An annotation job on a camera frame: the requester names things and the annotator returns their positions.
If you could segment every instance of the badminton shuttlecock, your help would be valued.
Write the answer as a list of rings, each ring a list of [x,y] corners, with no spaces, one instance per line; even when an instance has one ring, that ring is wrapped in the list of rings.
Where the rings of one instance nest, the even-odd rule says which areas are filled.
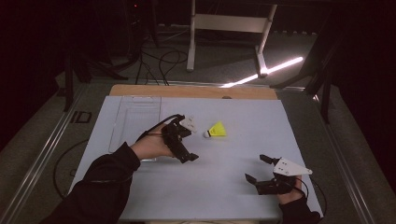
[[[217,122],[213,125],[209,130],[204,132],[204,137],[208,138],[211,136],[226,136],[227,133],[225,132],[225,128],[221,121]]]

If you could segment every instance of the floor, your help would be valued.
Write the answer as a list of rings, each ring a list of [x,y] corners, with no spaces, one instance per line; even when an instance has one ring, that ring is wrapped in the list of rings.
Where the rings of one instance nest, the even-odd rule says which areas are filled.
[[[150,55],[161,58],[171,50],[187,52],[188,49],[185,28],[163,29],[160,49],[155,49],[150,41],[143,47],[145,64],[138,84],[156,85],[158,82],[163,85],[161,70],[166,73],[174,64],[165,76],[171,85],[219,86],[257,74],[254,44],[233,34],[225,40],[214,41],[210,38],[213,34],[200,33],[192,73],[186,71],[185,62],[167,63],[183,61],[184,53],[174,51],[166,54],[162,61],[155,59]],[[305,57],[315,38],[314,35],[270,34],[264,48],[267,66],[271,68],[295,57]],[[245,86],[267,88],[296,76],[301,64],[274,72],[267,78],[252,80]],[[136,63],[121,71],[122,76],[129,78],[126,81],[92,71],[90,84],[75,80],[75,103],[70,113],[63,112],[64,98],[54,95],[26,123],[0,155],[0,213],[3,214],[0,223],[37,223],[61,201],[53,180],[62,194],[68,191],[86,146],[83,141],[90,137],[104,98],[114,84],[135,84],[138,70],[139,63]],[[395,195],[342,96],[336,87],[332,87],[330,124],[326,124],[318,112],[318,101],[303,92],[309,79],[276,90],[276,94],[285,106],[305,163],[315,170],[313,177],[320,186],[316,188],[316,194],[322,210],[327,207],[321,223],[395,223]],[[58,81],[62,87],[62,74]],[[76,122],[76,118],[72,118],[75,112],[92,113],[92,117],[89,122]],[[73,150],[63,156],[71,147]],[[43,159],[44,164],[35,163],[36,158]],[[36,172],[32,173],[30,169],[36,169]]]

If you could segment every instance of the black sleeve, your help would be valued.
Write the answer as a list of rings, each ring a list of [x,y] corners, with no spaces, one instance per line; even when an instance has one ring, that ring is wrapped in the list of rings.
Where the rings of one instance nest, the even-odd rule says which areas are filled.
[[[40,223],[117,223],[128,201],[132,174],[140,160],[124,143],[96,159],[84,178]]]
[[[320,222],[320,214],[311,212],[303,197],[291,203],[280,204],[283,213],[283,224],[316,224]]]

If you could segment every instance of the white metal stand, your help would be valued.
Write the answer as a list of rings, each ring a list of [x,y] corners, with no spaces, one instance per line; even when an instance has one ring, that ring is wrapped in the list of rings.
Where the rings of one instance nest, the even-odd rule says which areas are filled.
[[[195,30],[222,30],[222,31],[237,31],[237,32],[250,32],[261,33],[262,42],[256,46],[257,61],[260,66],[260,76],[266,77],[267,67],[262,55],[265,42],[271,29],[272,21],[276,12],[277,5],[272,5],[270,13],[267,18],[255,17],[235,17],[235,16],[222,16],[222,15],[207,15],[195,14],[195,0],[191,3],[191,39],[189,56],[187,60],[187,71],[194,70],[195,60]]]

